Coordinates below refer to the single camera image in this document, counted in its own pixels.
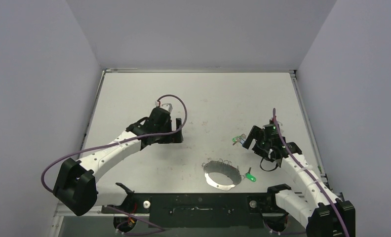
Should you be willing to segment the key with blue tag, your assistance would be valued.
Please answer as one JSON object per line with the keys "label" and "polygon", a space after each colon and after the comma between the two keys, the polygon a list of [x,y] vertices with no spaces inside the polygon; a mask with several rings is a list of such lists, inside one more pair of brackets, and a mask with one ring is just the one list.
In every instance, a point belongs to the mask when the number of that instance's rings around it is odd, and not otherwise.
{"label": "key with blue tag", "polygon": [[245,134],[242,134],[242,135],[240,135],[240,137],[239,137],[239,142],[243,145],[244,143],[245,143],[245,141],[246,141],[246,135]]}

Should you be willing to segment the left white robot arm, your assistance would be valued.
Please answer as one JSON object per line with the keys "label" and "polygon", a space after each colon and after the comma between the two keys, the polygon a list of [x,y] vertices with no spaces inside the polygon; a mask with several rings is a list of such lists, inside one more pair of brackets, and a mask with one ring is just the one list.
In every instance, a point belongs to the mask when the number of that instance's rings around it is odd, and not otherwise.
{"label": "left white robot arm", "polygon": [[128,156],[152,144],[182,143],[182,120],[176,119],[172,129],[172,105],[161,104],[148,117],[126,128],[111,143],[96,148],[78,160],[66,159],[60,167],[53,194],[76,216],[86,214],[95,206],[114,205],[120,212],[133,207],[133,193],[122,183],[98,185],[109,170]]}

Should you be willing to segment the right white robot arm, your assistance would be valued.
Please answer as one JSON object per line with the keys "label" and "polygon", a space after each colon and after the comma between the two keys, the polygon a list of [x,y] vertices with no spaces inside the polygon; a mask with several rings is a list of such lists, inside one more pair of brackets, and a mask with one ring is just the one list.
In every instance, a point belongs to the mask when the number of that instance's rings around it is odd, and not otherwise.
{"label": "right white robot arm", "polygon": [[274,162],[292,179],[303,198],[288,187],[269,187],[266,196],[268,210],[285,210],[306,229],[309,237],[356,236],[355,207],[350,201],[334,194],[307,162],[301,149],[294,142],[287,142],[279,126],[269,124],[253,126],[248,135],[234,138],[246,149],[262,159]]}

